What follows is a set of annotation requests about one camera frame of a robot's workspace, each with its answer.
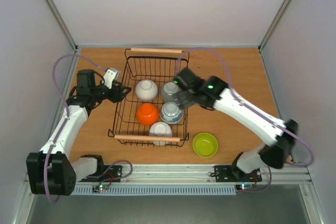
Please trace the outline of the white bowl orange outside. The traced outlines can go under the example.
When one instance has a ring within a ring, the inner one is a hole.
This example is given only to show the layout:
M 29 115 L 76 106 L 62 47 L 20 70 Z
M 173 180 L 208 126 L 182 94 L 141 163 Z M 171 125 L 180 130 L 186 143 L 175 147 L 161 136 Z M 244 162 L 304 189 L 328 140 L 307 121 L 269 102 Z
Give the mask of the white bowl orange outside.
M 158 108 L 152 103 L 144 103 L 137 108 L 136 120 L 146 126 L 151 126 L 159 120 Z

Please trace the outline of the white ribbed bowl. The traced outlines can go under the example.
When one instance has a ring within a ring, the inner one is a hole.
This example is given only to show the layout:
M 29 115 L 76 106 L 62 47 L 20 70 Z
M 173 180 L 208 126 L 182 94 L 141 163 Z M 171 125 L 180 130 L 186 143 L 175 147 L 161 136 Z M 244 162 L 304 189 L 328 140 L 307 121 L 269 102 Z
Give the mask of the white ribbed bowl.
M 135 87 L 135 94 L 141 101 L 149 102 L 158 96 L 158 87 L 152 80 L 141 80 Z

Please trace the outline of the green plastic bowl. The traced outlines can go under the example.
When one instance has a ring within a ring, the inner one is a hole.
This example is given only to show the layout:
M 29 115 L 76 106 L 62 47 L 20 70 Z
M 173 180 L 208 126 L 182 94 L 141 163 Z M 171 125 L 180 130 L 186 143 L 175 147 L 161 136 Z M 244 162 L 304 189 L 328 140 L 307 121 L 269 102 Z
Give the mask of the green plastic bowl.
M 217 153 L 218 141 L 212 134 L 202 132 L 193 138 L 192 147 L 198 156 L 208 158 Z

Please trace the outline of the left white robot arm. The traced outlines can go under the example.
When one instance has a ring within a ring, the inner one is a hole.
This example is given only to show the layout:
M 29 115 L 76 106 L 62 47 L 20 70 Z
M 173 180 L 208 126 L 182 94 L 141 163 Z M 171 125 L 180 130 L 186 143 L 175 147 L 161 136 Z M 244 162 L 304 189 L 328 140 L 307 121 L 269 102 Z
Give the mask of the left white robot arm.
M 66 99 L 63 115 L 47 143 L 26 159 L 27 174 L 31 192 L 35 195 L 68 196 L 76 182 L 84 178 L 100 181 L 105 177 L 106 168 L 102 156 L 88 154 L 70 162 L 69 154 L 79 130 L 90 113 L 104 100 L 121 102 L 131 91 L 117 81 L 120 71 L 114 68 L 100 75 L 92 69 L 77 72 L 77 84 Z

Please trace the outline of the grey dotted bowl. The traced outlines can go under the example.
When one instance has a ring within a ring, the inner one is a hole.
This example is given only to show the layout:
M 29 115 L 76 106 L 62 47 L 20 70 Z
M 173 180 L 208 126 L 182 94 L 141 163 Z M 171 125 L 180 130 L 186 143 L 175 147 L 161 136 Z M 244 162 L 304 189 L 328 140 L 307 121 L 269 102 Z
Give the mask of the grey dotted bowl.
M 174 82 L 167 82 L 161 89 L 161 96 L 165 102 L 175 101 L 175 94 L 181 89 Z

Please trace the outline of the blue floral white bowl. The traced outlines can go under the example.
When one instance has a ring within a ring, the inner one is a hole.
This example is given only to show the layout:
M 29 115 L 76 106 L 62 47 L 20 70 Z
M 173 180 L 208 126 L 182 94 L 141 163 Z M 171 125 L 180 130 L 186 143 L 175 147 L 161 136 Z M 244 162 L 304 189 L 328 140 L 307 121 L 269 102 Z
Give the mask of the blue floral white bowl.
M 184 112 L 175 102 L 166 102 L 160 110 L 160 118 L 163 122 L 173 125 L 178 124 L 183 118 Z

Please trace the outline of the small white bowl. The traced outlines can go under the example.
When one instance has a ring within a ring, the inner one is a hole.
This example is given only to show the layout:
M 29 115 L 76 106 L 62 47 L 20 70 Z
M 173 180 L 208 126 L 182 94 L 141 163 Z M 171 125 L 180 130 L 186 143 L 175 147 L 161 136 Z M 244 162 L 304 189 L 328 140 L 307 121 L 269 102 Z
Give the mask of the small white bowl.
M 149 136 L 172 137 L 171 127 L 165 122 L 156 122 L 149 129 Z

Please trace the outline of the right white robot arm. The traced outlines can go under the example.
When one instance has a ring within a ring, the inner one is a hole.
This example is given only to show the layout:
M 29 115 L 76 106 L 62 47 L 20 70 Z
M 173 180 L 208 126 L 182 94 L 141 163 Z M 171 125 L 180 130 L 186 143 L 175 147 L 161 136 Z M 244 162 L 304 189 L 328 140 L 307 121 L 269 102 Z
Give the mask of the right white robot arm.
M 195 104 L 222 112 L 254 132 L 263 145 L 249 152 L 241 152 L 230 166 L 229 174 L 235 181 L 244 180 L 251 172 L 269 166 L 283 168 L 295 145 L 298 123 L 277 119 L 254 106 L 228 83 L 216 76 L 207 80 L 184 68 L 173 82 L 181 89 L 175 96 L 178 105 L 188 108 Z

